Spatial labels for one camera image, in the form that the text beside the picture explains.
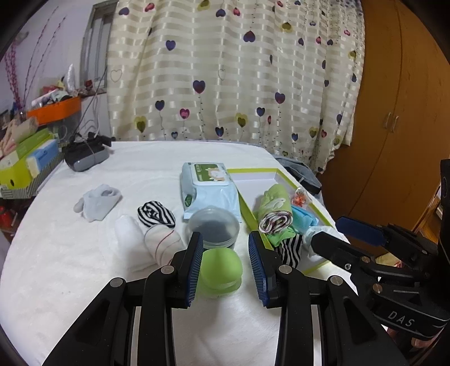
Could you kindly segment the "right hand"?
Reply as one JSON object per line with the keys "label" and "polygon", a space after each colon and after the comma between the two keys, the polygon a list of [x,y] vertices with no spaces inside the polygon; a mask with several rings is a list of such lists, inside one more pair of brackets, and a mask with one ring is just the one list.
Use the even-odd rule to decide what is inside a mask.
{"label": "right hand", "polygon": [[430,340],[420,340],[404,331],[387,328],[388,335],[409,365],[431,365],[432,354],[444,332],[443,329]]}

